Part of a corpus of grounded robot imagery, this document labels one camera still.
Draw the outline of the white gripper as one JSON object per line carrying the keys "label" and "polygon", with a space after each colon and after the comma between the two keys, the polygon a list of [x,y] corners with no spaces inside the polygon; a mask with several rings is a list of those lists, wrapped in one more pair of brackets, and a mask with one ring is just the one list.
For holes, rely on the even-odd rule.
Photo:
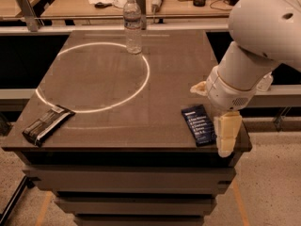
{"label": "white gripper", "polygon": [[227,85],[213,67],[206,82],[201,81],[190,88],[191,93],[208,96],[209,101],[216,108],[227,112],[222,116],[214,117],[214,131],[216,146],[221,157],[228,157],[234,150],[242,116],[237,110],[245,108],[255,95],[255,90],[238,90]]}

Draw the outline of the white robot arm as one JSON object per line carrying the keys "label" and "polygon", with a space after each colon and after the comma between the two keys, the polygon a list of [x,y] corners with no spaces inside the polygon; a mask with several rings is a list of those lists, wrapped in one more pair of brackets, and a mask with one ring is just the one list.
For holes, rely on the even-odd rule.
{"label": "white robot arm", "polygon": [[190,91],[220,110],[214,117],[218,154],[229,156],[246,107],[265,75],[281,64],[301,66],[301,0],[239,0],[229,16],[232,42],[206,80]]}

